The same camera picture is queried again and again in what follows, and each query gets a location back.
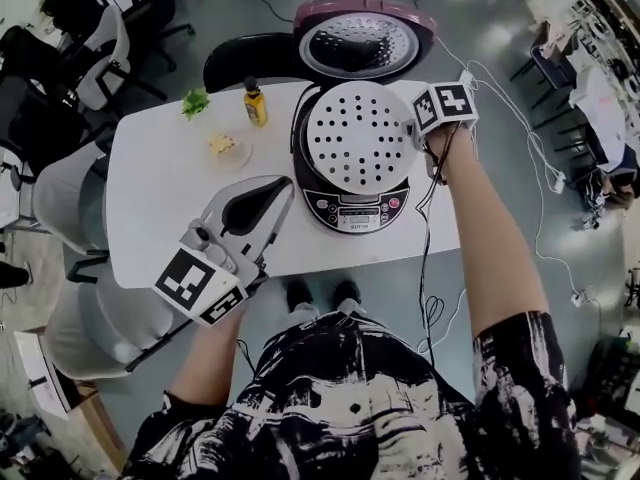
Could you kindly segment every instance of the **white chair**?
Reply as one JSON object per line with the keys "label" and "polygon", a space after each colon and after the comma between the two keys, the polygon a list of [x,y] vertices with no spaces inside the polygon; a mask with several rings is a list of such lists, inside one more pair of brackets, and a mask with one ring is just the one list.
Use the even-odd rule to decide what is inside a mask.
{"label": "white chair", "polygon": [[[79,274],[85,267],[97,277]],[[67,377],[125,376],[175,334],[164,301],[151,290],[120,288],[106,257],[78,262],[68,279],[45,330],[51,360]]]}
{"label": "white chair", "polygon": [[100,110],[108,104],[118,117],[122,117],[113,96],[126,81],[166,101],[166,94],[131,75],[129,36],[120,10],[114,5],[104,10],[98,28],[84,46],[100,55],[101,49],[110,41],[115,41],[113,52],[102,57],[87,71],[76,89],[78,99],[91,110]]}
{"label": "white chair", "polygon": [[95,142],[46,167],[33,187],[33,213],[43,229],[79,254],[99,247],[87,238],[80,221],[80,190],[85,176],[104,153]]}

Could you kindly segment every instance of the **office chair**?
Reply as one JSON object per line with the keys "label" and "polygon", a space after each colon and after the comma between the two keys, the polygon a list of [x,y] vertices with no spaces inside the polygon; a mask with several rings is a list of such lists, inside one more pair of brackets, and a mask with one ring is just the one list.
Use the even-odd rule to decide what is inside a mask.
{"label": "office chair", "polygon": [[115,45],[107,56],[98,56],[98,61],[89,68],[78,84],[78,98],[91,110],[100,110],[109,105],[118,117],[122,117],[115,100],[115,93],[124,82],[136,85],[156,98],[166,101],[167,95],[151,85],[142,82],[131,72],[129,62],[129,36],[120,11],[114,5],[104,10],[98,28],[84,43],[92,52],[99,51],[108,43]]}
{"label": "office chair", "polygon": [[103,255],[105,252],[86,235],[80,211],[84,180],[94,169],[96,160],[105,154],[98,141],[90,142],[49,165],[40,173],[33,187],[33,214],[42,228],[85,256]]}
{"label": "office chair", "polygon": [[207,92],[242,83],[247,76],[299,77],[293,35],[284,32],[231,39],[217,46],[204,65]]}
{"label": "office chair", "polygon": [[[513,81],[516,77],[527,73],[534,66],[537,67],[538,70],[544,75],[544,78],[542,79],[540,84],[548,82],[550,87],[533,104],[531,110],[537,108],[540,104],[542,104],[542,102],[548,99],[554,91],[562,89],[564,87],[572,87],[576,84],[577,73],[564,55],[556,56],[559,57],[556,59],[546,59],[542,56],[540,49],[547,42],[548,35],[548,27],[543,28],[543,30],[534,40],[533,45],[529,50],[531,58],[509,79],[509,81]],[[564,99],[557,106],[557,109],[564,106],[568,101],[568,98]]]}
{"label": "office chair", "polygon": [[73,153],[88,130],[85,118],[73,108],[24,78],[0,72],[0,147],[33,173],[32,179],[20,181],[32,182],[48,165]]}
{"label": "office chair", "polygon": [[[86,39],[98,26],[105,7],[114,0],[45,0],[42,12],[53,18],[54,25],[77,39]],[[175,0],[115,0],[131,38],[130,61],[136,66],[149,51],[155,51],[168,63],[169,70],[176,63],[162,48],[161,42],[181,31],[195,34],[191,24],[166,28],[175,15]]]}
{"label": "office chair", "polygon": [[[87,267],[97,276],[80,273]],[[172,324],[172,310],[152,290],[118,286],[105,256],[74,265],[44,337],[70,379],[116,378],[168,343]]]}
{"label": "office chair", "polygon": [[35,80],[49,96],[71,106],[77,104],[70,89],[73,82],[60,69],[62,55],[30,31],[17,25],[9,28],[0,38],[0,56],[5,75]]}

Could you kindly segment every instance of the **perforated metal plate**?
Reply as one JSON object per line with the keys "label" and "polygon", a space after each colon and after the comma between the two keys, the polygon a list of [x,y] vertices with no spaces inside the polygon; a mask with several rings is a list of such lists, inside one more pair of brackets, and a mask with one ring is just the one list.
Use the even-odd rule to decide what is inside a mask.
{"label": "perforated metal plate", "polygon": [[420,42],[402,21],[376,13],[336,16],[316,25],[300,41],[300,57],[311,68],[335,78],[366,80],[409,65]]}
{"label": "perforated metal plate", "polygon": [[417,156],[409,107],[374,82],[346,82],[316,103],[307,126],[314,167],[336,187],[380,194],[404,180]]}

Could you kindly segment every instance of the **white table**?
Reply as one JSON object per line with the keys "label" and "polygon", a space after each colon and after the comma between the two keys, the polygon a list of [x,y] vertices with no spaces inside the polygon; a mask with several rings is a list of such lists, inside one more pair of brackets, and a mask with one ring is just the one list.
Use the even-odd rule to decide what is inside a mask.
{"label": "white table", "polygon": [[[107,180],[107,234],[115,278],[123,288],[149,287],[170,260],[189,222],[199,217],[211,197],[234,182],[259,175],[295,179],[289,131],[296,102],[307,82],[263,87],[269,122],[249,124],[243,90],[211,95],[203,115],[189,122],[181,102],[125,117],[116,131]],[[410,102],[423,82],[390,85]],[[227,133],[252,144],[247,164],[236,172],[217,169],[208,139]],[[431,180],[418,159],[409,174],[407,207],[387,228],[362,236],[343,235],[314,217],[296,188],[294,203],[276,242],[265,252],[273,277],[354,267],[422,254],[425,224],[415,210]],[[460,246],[451,195],[436,191],[431,210],[431,253]]]}
{"label": "white table", "polygon": [[[587,3],[593,7],[590,0],[587,0]],[[606,74],[609,85],[611,89],[615,91],[619,105],[624,112],[626,121],[625,137],[629,142],[631,142],[631,140],[636,140],[640,135],[640,114],[638,112],[637,105],[627,94],[626,89],[618,81],[607,64],[607,61],[617,58],[625,62],[629,70],[634,70],[633,64],[631,63],[624,46],[617,39],[601,40],[595,37],[589,30],[588,24],[583,17],[568,13],[564,16],[564,20],[564,22],[556,20],[553,23],[550,23],[551,28],[556,31],[556,36],[562,36],[566,41],[568,41],[573,33],[577,33],[580,38],[578,48],[573,54],[567,57],[567,60],[571,62],[573,68],[578,74],[593,66],[600,67],[600,69]],[[562,44],[560,41],[557,41],[556,46],[559,49],[563,49],[566,45],[566,41]],[[589,54],[586,46],[583,44],[583,41],[591,42],[593,46],[595,46],[596,56],[598,58]]]}
{"label": "white table", "polygon": [[578,74],[569,102],[578,106],[587,117],[607,156],[608,162],[598,167],[605,172],[612,171],[620,165],[624,155],[626,122],[618,96],[600,66],[592,66]]}

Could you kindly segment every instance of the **white cable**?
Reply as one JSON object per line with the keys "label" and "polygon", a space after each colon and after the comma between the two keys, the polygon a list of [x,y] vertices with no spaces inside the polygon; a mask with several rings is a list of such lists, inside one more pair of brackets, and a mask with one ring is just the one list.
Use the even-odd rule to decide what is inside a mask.
{"label": "white cable", "polygon": [[[507,94],[507,91],[505,91],[504,88],[496,81],[496,79],[491,74],[491,72],[487,69],[487,67],[484,66],[482,63],[480,63],[480,62],[478,62],[476,60],[473,60],[473,59],[465,64],[447,47],[446,44],[444,44],[442,39],[440,39],[439,37],[437,37],[436,39],[440,43],[440,45],[442,45],[442,47],[445,49],[445,51],[453,59],[455,59],[465,70],[467,70],[469,73],[471,73],[471,69],[470,69],[471,64],[477,64],[478,66],[480,66],[489,75],[489,77],[491,78],[493,84],[495,85],[495,87],[494,87],[494,85],[491,85],[489,82],[487,82],[485,80],[480,80],[480,79],[476,78],[473,75],[473,73],[471,73],[471,75],[473,76],[473,80],[472,80],[472,83],[470,84],[469,88],[471,89],[472,94],[480,89],[480,84],[488,87],[496,95],[498,95],[498,97],[502,100],[502,102],[516,116],[516,119],[518,119],[518,121],[520,121],[520,123],[524,126],[524,128],[525,128],[525,130],[527,132],[527,151],[529,152],[529,157],[531,158],[531,163],[533,164],[533,169],[534,169],[535,176],[536,176],[536,182],[538,183],[538,189],[540,190],[540,222],[538,223],[538,229],[536,231],[536,235],[535,235],[535,238],[534,238],[534,243],[533,243],[534,251],[536,253],[536,256],[538,256],[539,258],[541,258],[543,260],[553,260],[553,261],[557,261],[559,263],[562,263],[566,267],[567,273],[569,274],[569,283],[571,284],[572,292],[574,294],[578,293],[578,291],[576,290],[575,283],[573,281],[573,275],[571,274],[571,268],[569,267],[569,264],[565,260],[563,260],[561,258],[555,258],[553,256],[542,255],[542,254],[540,254],[540,252],[538,250],[538,239],[540,237],[540,233],[542,231],[542,224],[544,222],[544,191],[542,190],[542,183],[540,182],[540,176],[538,174],[538,166],[537,166],[537,164],[535,162],[535,159],[533,157],[533,152],[531,150],[531,146],[533,145],[533,149],[536,151],[536,153],[538,154],[538,156],[540,157],[540,159],[544,163],[545,180],[547,182],[547,187],[549,188],[549,190],[551,192],[559,193],[559,191],[557,191],[555,189],[555,185],[558,182],[558,180],[560,180],[561,176],[564,177],[564,175],[562,174],[562,171],[560,171],[559,169],[556,169],[555,167],[553,167],[547,161],[547,159],[545,157],[545,154],[544,154],[544,145],[542,143],[542,139],[540,138],[540,136],[537,133],[535,133],[532,130],[531,125],[527,121],[526,116],[522,113],[522,111],[518,108],[518,106],[509,97],[509,95]],[[472,135],[472,138],[474,139],[474,149],[476,149],[477,145],[475,144],[475,133]],[[552,182],[549,179],[549,172],[555,177],[555,180],[556,180],[555,182]]]}
{"label": "white cable", "polygon": [[451,315],[451,318],[449,318],[449,323],[447,323],[447,330],[444,332],[444,336],[432,345],[434,348],[440,345],[440,343],[446,340],[447,336],[449,336],[449,331],[451,330],[451,324],[453,324],[453,321],[455,320],[456,316],[458,315],[458,312],[460,311],[460,302],[462,302],[462,296],[465,293],[467,293],[466,288],[460,292],[460,296],[458,297],[458,305],[456,306],[456,310],[453,312],[453,315]]}
{"label": "white cable", "polygon": [[[449,322],[447,323],[447,329],[444,333],[444,336],[442,338],[440,338],[438,341],[436,341],[433,345],[431,345],[431,348],[435,348],[438,345],[440,345],[440,343],[442,343],[444,340],[447,339],[447,337],[449,336],[449,331],[451,330],[451,325],[453,324],[453,321],[455,320],[456,316],[458,316],[458,313],[460,312],[460,303],[462,302],[462,296],[467,293],[467,289],[464,288],[461,292],[460,292],[460,296],[458,297],[458,305],[456,306],[456,310],[453,312],[453,314],[449,317]],[[426,348],[423,350],[423,347],[428,347],[429,346],[429,340],[428,338],[423,338],[420,343],[418,343],[418,346],[416,347],[416,351],[418,352],[418,354],[420,355],[426,355],[427,352],[429,352],[429,349]]]}

